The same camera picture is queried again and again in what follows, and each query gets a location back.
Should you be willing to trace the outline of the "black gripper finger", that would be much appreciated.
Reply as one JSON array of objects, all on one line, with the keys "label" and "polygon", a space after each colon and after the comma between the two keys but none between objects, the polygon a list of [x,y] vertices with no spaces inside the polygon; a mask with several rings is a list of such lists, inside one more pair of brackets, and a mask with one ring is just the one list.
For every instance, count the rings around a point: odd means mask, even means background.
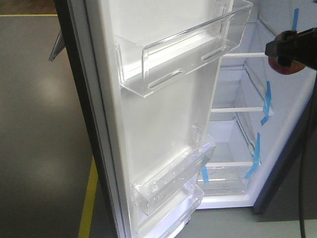
[{"label": "black gripper finger", "polygon": [[297,33],[294,36],[290,36],[287,39],[281,41],[275,41],[272,55],[285,57],[289,60],[294,60],[307,66],[304,56],[304,43],[306,35],[311,29]]}]

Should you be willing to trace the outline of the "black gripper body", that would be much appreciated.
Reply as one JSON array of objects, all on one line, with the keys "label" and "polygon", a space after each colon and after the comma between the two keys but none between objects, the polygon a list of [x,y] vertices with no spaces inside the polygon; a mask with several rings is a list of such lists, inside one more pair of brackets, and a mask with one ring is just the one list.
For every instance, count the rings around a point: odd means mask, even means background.
[{"label": "black gripper body", "polygon": [[306,65],[312,69],[317,69],[317,29],[312,28],[306,35],[304,43],[304,56]]}]

